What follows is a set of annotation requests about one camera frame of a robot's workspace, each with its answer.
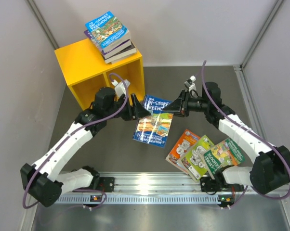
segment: white wall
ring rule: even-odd
[[[64,78],[23,0],[0,1],[0,231],[23,213],[20,168],[47,151]]]
[[[59,46],[111,10],[146,66],[241,64],[276,0],[35,0]]]
[[[290,150],[290,0],[278,12],[245,72],[269,141]]]

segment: book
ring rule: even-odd
[[[131,39],[130,31],[111,11],[85,25],[104,52],[111,51],[119,44]]]
[[[125,58],[130,57],[131,55],[133,55],[133,54],[129,54],[129,55],[125,56],[125,57],[122,57],[122,58],[120,58],[120,59],[114,60],[114,61],[111,62],[111,64],[115,64],[115,63],[117,63],[117,62],[119,62],[119,61],[121,61],[121,60],[123,60],[123,59],[125,59]]]
[[[205,167],[209,175],[214,179],[214,174],[226,166],[237,166],[245,161],[238,145],[231,139],[218,143],[202,155]]]
[[[137,49],[134,46],[134,44],[132,43],[130,46],[126,47],[125,49],[118,52],[117,54],[109,57],[108,59],[106,59],[103,56],[102,56],[102,58],[104,59],[105,63],[108,64],[108,63],[111,63],[113,61],[116,61],[117,59],[125,58],[126,56],[129,56],[129,55],[135,54],[135,53],[137,53]]]
[[[96,40],[94,39],[93,35],[91,34],[91,32],[89,32],[89,30],[85,30],[84,34],[92,41],[92,43],[95,45],[95,47],[100,51],[100,53],[106,58],[110,58],[111,56],[113,56],[114,54],[117,54],[118,52],[120,52],[121,50],[125,49],[126,47],[131,45],[131,40],[127,40],[127,41],[123,41],[121,44],[119,44],[117,47],[115,47],[114,49],[108,51],[108,52],[104,52],[102,50],[102,48],[100,47],[100,45],[96,42]]]
[[[192,131],[186,129],[175,146],[172,148],[170,153],[167,155],[166,160],[174,165],[179,170],[183,171],[185,174],[189,174],[188,170],[185,169],[182,165],[179,165],[178,160],[183,156],[196,142],[200,137],[194,134]]]
[[[179,163],[183,165],[194,181],[198,181],[207,172],[201,156],[213,146],[213,142],[206,135],[202,136],[197,143],[179,159]]]
[[[133,139],[164,148],[171,127],[173,114],[163,112],[162,109],[170,103],[171,101],[146,95],[143,100],[143,107],[147,109],[151,115],[139,120]]]

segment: yellow shelf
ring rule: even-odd
[[[145,96],[143,58],[139,51],[115,64],[106,64],[92,42],[84,39],[55,50],[55,54],[66,83],[83,110],[101,87],[113,87],[108,78],[112,72],[131,82],[129,94],[135,93],[140,101]]]

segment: gray floor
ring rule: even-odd
[[[145,67],[145,90],[147,94],[167,100],[175,100],[184,81],[195,75],[200,67]],[[205,70],[206,81],[215,81],[222,91],[223,102],[249,125],[237,77],[232,66],[209,66]],[[201,93],[201,81],[198,79]],[[66,89],[51,139],[51,146],[62,137],[81,111],[73,95]],[[121,119],[108,121],[106,128],[85,144],[64,167],[65,171],[89,165],[98,171],[126,172],[172,172],[177,168],[165,157],[182,132],[187,128],[199,136],[207,135],[214,143],[226,136],[209,124],[202,113],[191,113],[187,118],[175,117],[172,121],[167,145],[164,149],[132,140],[137,121],[124,122]]]
[[[73,208],[57,217],[69,206],[39,208],[42,223],[50,224],[41,226],[36,215],[32,231],[290,230],[281,202],[258,195],[245,195],[231,210],[222,211],[217,205],[105,205],[92,212]]]

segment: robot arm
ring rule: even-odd
[[[195,79],[195,77],[188,79],[185,82],[188,90],[182,90],[179,97],[163,110],[180,117],[189,116],[190,111],[203,112],[209,123],[232,138],[249,156],[253,167],[233,166],[223,168],[220,172],[217,172],[215,180],[220,188],[230,184],[242,184],[253,186],[261,194],[267,194],[289,183],[288,173],[274,151],[264,142],[251,135],[249,132],[254,134],[255,132],[245,125],[231,108],[222,104],[221,91],[218,85],[214,82],[207,82],[206,88],[214,102],[230,119],[240,124],[239,127],[217,111],[204,89],[202,96],[198,95],[194,84]],[[290,167],[289,150],[284,146],[276,149]]]
[[[115,101],[116,94],[119,96],[118,101]],[[85,187],[95,189],[99,181],[99,173],[91,167],[83,167],[78,171],[66,174],[60,174],[60,172],[70,158],[106,126],[106,121],[87,127],[84,125],[115,113],[123,106],[124,98],[125,94],[120,86],[119,88],[115,87],[115,89],[109,87],[101,88],[96,93],[90,108],[85,109],[77,116],[60,141],[33,165],[25,164],[21,168],[24,189],[39,168],[40,170],[34,178],[28,193],[45,207],[51,206],[61,194],[66,192]],[[140,104],[135,94],[131,94],[131,100],[132,106],[127,103],[115,117],[121,117],[128,121],[150,115]]]

